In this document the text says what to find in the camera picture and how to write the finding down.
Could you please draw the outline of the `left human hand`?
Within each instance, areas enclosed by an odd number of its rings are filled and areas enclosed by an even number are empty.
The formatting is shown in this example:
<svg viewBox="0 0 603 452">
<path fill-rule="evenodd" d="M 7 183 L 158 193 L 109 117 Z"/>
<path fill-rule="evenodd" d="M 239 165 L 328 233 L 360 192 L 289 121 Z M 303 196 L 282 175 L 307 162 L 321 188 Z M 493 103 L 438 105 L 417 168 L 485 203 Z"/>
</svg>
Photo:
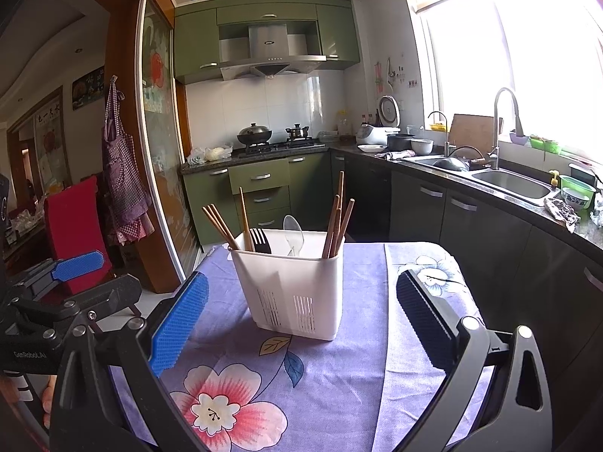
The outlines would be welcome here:
<svg viewBox="0 0 603 452">
<path fill-rule="evenodd" d="M 53 395 L 55 390 L 56 377 L 49 377 L 48 383 L 42 393 L 41 402 L 44 410 L 43 425 L 46 429 L 50 428 L 51 420 L 51 409 L 53 402 Z"/>
</svg>

